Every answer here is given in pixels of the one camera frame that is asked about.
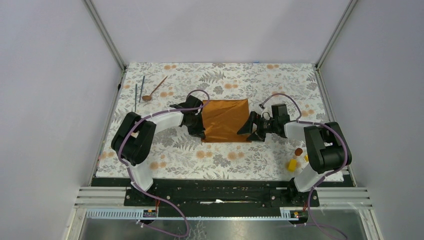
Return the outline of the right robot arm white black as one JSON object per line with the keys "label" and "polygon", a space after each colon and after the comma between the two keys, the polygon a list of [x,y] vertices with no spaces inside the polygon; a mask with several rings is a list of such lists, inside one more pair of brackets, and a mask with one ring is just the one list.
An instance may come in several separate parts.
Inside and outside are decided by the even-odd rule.
{"label": "right robot arm white black", "polygon": [[247,140],[252,142],[263,142],[267,134],[276,134],[305,143],[308,165],[290,180],[286,193],[287,201],[293,206],[301,205],[307,199],[306,192],[317,187],[329,174],[352,162],[351,151],[337,122],[291,120],[284,103],[272,105],[270,117],[251,111],[237,134],[248,135]]}

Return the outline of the orange cloth napkin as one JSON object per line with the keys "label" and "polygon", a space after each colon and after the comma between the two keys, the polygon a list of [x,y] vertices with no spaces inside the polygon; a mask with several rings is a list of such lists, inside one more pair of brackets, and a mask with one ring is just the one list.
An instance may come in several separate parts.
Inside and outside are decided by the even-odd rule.
{"label": "orange cloth napkin", "polygon": [[247,143],[247,135],[237,131],[249,117],[247,99],[210,100],[202,109],[204,143]]}

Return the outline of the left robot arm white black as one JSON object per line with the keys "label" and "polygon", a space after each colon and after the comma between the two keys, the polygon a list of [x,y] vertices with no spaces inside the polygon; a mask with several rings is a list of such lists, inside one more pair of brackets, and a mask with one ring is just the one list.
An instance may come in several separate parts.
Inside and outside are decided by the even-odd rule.
{"label": "left robot arm white black", "polygon": [[173,127],[187,128],[190,136],[204,139],[202,110],[208,102],[189,95],[179,104],[145,117],[129,112],[123,119],[110,147],[127,168],[131,184],[137,188],[136,199],[144,206],[152,204],[155,192],[152,171],[145,160],[149,156],[155,134]]}

